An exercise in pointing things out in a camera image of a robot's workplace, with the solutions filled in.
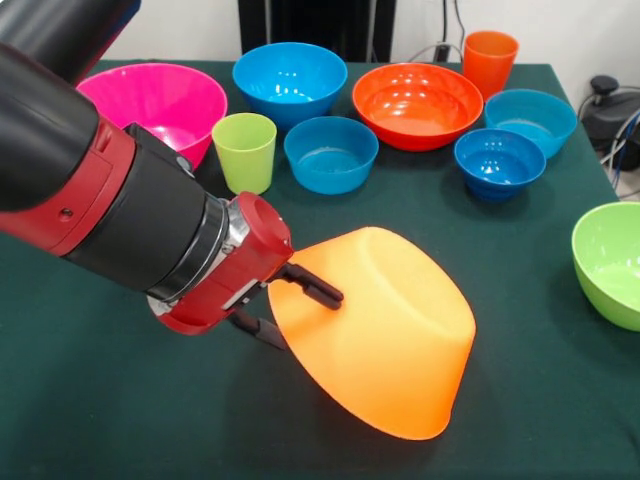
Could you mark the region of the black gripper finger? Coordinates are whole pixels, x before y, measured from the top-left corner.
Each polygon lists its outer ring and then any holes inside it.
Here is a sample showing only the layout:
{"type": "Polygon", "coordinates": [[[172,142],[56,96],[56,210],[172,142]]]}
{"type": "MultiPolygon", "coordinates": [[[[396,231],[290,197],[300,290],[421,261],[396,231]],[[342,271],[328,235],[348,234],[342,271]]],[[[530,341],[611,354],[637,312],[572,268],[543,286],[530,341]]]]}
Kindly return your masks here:
{"type": "Polygon", "coordinates": [[[298,264],[283,265],[277,279],[297,284],[306,296],[330,310],[338,310],[344,300],[340,290],[298,264]]]}
{"type": "Polygon", "coordinates": [[[279,328],[266,319],[255,317],[244,310],[236,310],[230,315],[230,321],[237,328],[264,343],[280,350],[287,349],[287,343],[279,328]]]}

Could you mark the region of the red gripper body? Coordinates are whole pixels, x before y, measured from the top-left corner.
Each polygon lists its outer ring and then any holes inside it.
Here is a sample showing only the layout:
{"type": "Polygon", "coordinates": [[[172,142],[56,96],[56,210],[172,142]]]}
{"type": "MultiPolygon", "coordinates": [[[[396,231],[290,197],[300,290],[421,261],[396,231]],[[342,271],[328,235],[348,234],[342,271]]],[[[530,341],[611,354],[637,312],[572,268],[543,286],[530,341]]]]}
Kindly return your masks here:
{"type": "Polygon", "coordinates": [[[293,255],[289,228],[263,197],[242,192],[224,206],[226,234],[196,283],[175,300],[149,299],[154,316],[183,335],[230,321],[293,255]]]}

